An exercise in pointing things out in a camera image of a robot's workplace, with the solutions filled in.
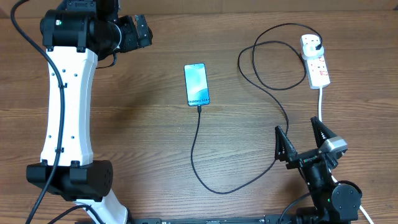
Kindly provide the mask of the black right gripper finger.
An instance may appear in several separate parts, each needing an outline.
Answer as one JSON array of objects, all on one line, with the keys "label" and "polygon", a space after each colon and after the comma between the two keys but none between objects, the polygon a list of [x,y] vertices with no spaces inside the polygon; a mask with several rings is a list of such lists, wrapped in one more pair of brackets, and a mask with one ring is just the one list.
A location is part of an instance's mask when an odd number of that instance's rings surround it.
[{"label": "black right gripper finger", "polygon": [[291,161],[297,151],[280,126],[275,127],[275,160]]},{"label": "black right gripper finger", "polygon": [[328,129],[316,116],[310,118],[310,121],[312,123],[317,148],[320,148],[327,139],[337,137],[337,135]]}]

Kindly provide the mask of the blue Galaxy smartphone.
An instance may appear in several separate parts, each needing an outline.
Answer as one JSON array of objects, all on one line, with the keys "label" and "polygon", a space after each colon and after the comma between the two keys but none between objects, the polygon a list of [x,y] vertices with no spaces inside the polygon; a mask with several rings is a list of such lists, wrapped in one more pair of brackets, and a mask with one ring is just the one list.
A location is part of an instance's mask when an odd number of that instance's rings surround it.
[{"label": "blue Galaxy smartphone", "polygon": [[185,65],[184,75],[188,105],[201,106],[210,104],[205,64],[194,63]]}]

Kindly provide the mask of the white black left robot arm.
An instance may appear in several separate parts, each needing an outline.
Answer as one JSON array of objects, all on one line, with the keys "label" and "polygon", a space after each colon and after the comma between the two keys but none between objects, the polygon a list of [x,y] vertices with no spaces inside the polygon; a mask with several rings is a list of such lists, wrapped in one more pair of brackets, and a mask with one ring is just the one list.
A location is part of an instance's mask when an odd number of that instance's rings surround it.
[{"label": "white black left robot arm", "polygon": [[47,135],[26,178],[43,193],[86,210],[95,223],[132,223],[114,192],[113,165],[96,160],[90,140],[91,87],[98,62],[150,46],[142,14],[119,16],[117,1],[64,1],[46,12],[40,32],[49,65]]}]

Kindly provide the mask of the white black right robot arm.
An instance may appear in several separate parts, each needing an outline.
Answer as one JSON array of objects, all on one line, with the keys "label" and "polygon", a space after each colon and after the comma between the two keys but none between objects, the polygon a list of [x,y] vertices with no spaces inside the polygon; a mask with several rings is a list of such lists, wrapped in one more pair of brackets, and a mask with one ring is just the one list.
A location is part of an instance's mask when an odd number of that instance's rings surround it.
[{"label": "white black right robot arm", "polygon": [[278,223],[351,223],[358,219],[363,193],[353,182],[334,181],[332,170],[348,144],[316,116],[311,118],[316,149],[298,153],[281,127],[275,127],[275,159],[301,172],[308,193],[288,205]]}]

